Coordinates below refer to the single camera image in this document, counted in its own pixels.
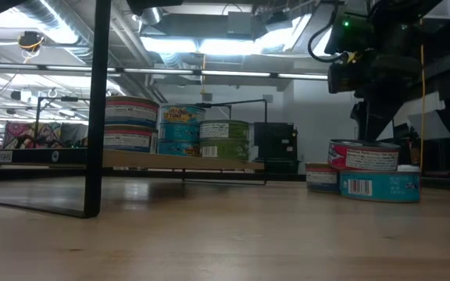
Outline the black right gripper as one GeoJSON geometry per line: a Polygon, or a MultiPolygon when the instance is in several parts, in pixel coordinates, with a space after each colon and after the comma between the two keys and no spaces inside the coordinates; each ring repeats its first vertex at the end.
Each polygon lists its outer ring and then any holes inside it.
{"type": "MultiPolygon", "coordinates": [[[[356,53],[355,65],[359,67],[359,83],[355,90],[357,98],[367,98],[380,87],[408,86],[423,70],[422,62],[415,57],[393,55],[372,50],[356,53]]],[[[385,127],[402,107],[401,101],[369,101],[366,108],[367,141],[376,141],[385,127]]],[[[357,123],[359,131],[365,130],[365,102],[353,105],[350,117],[357,123]]]]}

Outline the wooden shelf black metal legs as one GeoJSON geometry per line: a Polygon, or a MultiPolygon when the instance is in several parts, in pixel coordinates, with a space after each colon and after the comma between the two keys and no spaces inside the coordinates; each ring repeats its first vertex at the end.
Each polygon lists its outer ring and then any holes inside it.
{"type": "MultiPolygon", "coordinates": [[[[0,0],[0,13],[21,5],[26,0],[0,0]]],[[[86,150],[86,175],[82,211],[52,206],[34,207],[12,205],[0,202],[0,206],[22,208],[25,210],[64,215],[79,219],[98,216],[102,200],[103,148],[105,128],[105,90],[108,73],[109,28],[112,0],[95,0],[95,29],[93,41],[93,62],[91,73],[91,98],[88,123],[88,143],[86,150]]],[[[206,160],[217,162],[211,169],[264,169],[264,165],[255,162],[231,160],[206,160]]]]}

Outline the grey angled panel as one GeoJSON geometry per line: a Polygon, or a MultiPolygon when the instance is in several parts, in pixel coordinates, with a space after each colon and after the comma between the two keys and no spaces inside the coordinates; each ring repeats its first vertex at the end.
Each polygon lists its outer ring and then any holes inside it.
{"type": "Polygon", "coordinates": [[[423,115],[409,115],[408,121],[425,141],[450,138],[450,132],[441,119],[439,111],[426,112],[423,115]]]}

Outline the long ceiling light strip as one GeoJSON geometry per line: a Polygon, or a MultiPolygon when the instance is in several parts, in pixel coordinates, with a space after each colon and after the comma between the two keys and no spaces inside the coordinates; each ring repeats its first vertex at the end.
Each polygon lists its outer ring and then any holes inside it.
{"type": "MultiPolygon", "coordinates": [[[[52,66],[35,65],[19,63],[0,63],[0,73],[6,73],[11,70],[23,70],[24,72],[57,72],[70,73],[92,73],[91,66],[52,66]]],[[[208,69],[154,69],[154,68],[123,68],[108,67],[109,76],[120,74],[158,74],[158,75],[183,75],[183,76],[235,76],[247,78],[270,78],[286,80],[327,80],[327,75],[308,74],[308,73],[265,73],[248,71],[229,71],[229,70],[208,70],[208,69]]]]}

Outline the ceiling light panel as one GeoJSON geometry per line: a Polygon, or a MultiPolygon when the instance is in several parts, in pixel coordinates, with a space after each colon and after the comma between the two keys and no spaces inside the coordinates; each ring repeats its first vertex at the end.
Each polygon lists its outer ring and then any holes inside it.
{"type": "Polygon", "coordinates": [[[286,41],[281,37],[263,36],[255,41],[228,39],[204,39],[198,43],[194,39],[140,37],[145,49],[150,52],[202,53],[207,55],[256,55],[267,49],[281,48],[286,41]]]}

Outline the grey ceiling box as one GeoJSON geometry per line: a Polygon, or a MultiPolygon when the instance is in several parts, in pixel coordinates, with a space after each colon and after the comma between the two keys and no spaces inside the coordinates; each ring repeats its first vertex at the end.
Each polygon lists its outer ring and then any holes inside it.
{"type": "Polygon", "coordinates": [[[229,12],[227,14],[227,36],[249,40],[252,36],[252,17],[248,12],[229,12]]]}

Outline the black cabinet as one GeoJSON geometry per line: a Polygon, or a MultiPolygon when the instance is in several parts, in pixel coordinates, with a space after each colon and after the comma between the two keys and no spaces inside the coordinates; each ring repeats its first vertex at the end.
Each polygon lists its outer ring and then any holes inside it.
{"type": "Polygon", "coordinates": [[[293,123],[254,123],[253,145],[258,148],[256,162],[264,163],[267,173],[298,172],[298,131],[293,123]]]}

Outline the thin black stand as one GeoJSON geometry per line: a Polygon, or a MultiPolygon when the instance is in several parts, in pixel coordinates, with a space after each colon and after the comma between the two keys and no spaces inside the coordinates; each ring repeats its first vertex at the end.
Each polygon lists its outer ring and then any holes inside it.
{"type": "MultiPolygon", "coordinates": [[[[38,97],[37,98],[37,110],[36,110],[36,117],[35,117],[35,122],[34,122],[34,143],[33,143],[33,148],[36,148],[38,145],[38,134],[39,134],[39,124],[40,124],[40,118],[41,118],[41,112],[43,110],[45,110],[47,108],[47,106],[49,104],[46,104],[45,107],[41,107],[41,103],[44,100],[49,100],[49,101],[55,101],[55,100],[60,100],[62,102],[79,102],[79,101],[89,101],[88,98],[76,98],[76,97],[70,97],[70,96],[65,96],[65,97],[61,97],[61,98],[50,98],[50,97],[38,97]]],[[[75,120],[75,119],[50,119],[51,123],[60,123],[60,124],[88,124],[88,123],[84,123],[81,120],[75,120]]],[[[65,146],[65,148],[85,148],[88,145],[88,138],[84,137],[81,139],[78,139],[76,142],[71,142],[70,144],[67,144],[65,146]]]]}

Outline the colourful patterned cloth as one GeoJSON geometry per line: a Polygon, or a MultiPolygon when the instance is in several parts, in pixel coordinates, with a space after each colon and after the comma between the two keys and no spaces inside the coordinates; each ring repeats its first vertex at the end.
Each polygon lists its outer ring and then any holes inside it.
{"type": "Polygon", "coordinates": [[[16,123],[7,122],[3,148],[50,148],[60,142],[61,123],[16,123]]]}

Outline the round silver duct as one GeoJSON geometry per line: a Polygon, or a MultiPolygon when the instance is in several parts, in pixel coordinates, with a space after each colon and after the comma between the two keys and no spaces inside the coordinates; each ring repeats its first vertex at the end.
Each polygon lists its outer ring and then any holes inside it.
{"type": "Polygon", "coordinates": [[[163,11],[159,7],[150,7],[146,9],[132,9],[132,13],[136,15],[143,24],[154,25],[159,23],[163,17],[163,11]]]}

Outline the large ribbed silver duct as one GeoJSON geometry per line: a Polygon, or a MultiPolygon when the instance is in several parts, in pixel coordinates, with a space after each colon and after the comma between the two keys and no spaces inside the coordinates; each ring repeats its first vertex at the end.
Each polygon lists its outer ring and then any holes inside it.
{"type": "Polygon", "coordinates": [[[56,43],[91,44],[92,32],[64,0],[26,0],[16,10],[56,43]]]}

